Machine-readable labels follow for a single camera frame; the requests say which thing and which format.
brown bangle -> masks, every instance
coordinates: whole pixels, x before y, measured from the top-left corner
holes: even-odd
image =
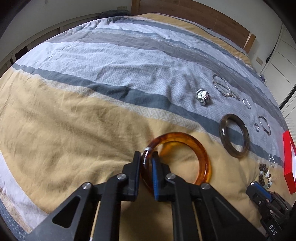
[[[235,149],[229,140],[227,130],[226,130],[226,121],[228,119],[234,121],[239,126],[244,136],[244,147],[241,152]],[[219,135],[224,148],[233,157],[241,158],[244,155],[246,155],[246,153],[248,152],[250,147],[250,137],[249,137],[248,129],[246,128],[244,122],[237,115],[227,114],[222,117],[220,121],[220,126],[219,126]]]
[[[150,167],[150,158],[153,150],[161,144],[167,143],[167,142],[180,142],[184,143],[187,146],[189,146],[196,154],[200,169],[198,172],[198,176],[194,182],[196,185],[200,185],[205,182],[209,182],[212,174],[210,160],[208,158],[207,152],[203,145],[196,140],[194,137],[182,133],[182,132],[171,132],[164,134],[162,136],[159,136],[152,140],[147,148],[144,150],[144,153],[142,155],[142,162],[141,162],[141,176],[143,178],[145,186],[148,188],[150,192],[153,193],[153,181],[152,181],[152,174],[151,174],[151,168]]]

metal bolt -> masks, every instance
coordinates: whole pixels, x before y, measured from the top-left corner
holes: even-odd
[[[117,179],[118,179],[118,180],[124,180],[124,179],[126,179],[126,175],[125,175],[124,173],[119,173],[119,174],[117,175]]]
[[[83,189],[89,189],[89,188],[91,188],[91,184],[90,183],[84,183],[84,184],[82,184],[82,188]]]
[[[211,188],[211,185],[208,183],[203,183],[202,185],[200,185],[202,187],[203,190],[208,190]]]
[[[169,174],[167,174],[166,177],[167,177],[167,179],[172,180],[172,179],[176,178],[176,175],[174,173],[169,173]]]

wall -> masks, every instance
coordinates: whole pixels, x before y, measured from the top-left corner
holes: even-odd
[[[132,0],[31,0],[12,20],[0,39],[0,61],[36,33],[57,23],[127,6]]]
[[[267,57],[271,54],[281,30],[282,22],[276,13],[262,0],[195,1],[229,16],[256,36],[249,56],[256,71],[260,72]],[[257,57],[263,61],[262,66],[256,62]]]

wall socket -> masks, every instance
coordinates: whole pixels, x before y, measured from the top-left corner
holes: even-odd
[[[117,7],[117,10],[126,10],[127,6]]]
[[[257,57],[256,61],[258,62],[258,64],[262,65],[263,61],[261,59],[259,59],[259,57]]]

bed sheet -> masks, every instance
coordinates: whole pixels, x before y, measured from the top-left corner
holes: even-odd
[[[218,74],[242,99],[222,96]],[[205,88],[211,103],[195,92]],[[223,148],[219,122],[235,114],[250,135],[238,160]],[[271,136],[254,123],[264,116]],[[285,120],[268,88],[234,43],[197,24],[160,14],[94,20],[30,50],[0,79],[0,214],[18,240],[83,182],[102,183],[121,172],[136,150],[172,131],[205,147],[213,167],[210,184],[257,228],[260,215],[245,194],[269,166],[271,191],[293,204],[283,176]],[[238,148],[243,138],[229,129]],[[175,146],[162,156],[172,172],[193,182],[194,153]],[[154,202],[140,184],[139,197],[122,207],[120,240],[172,240],[170,205]]]

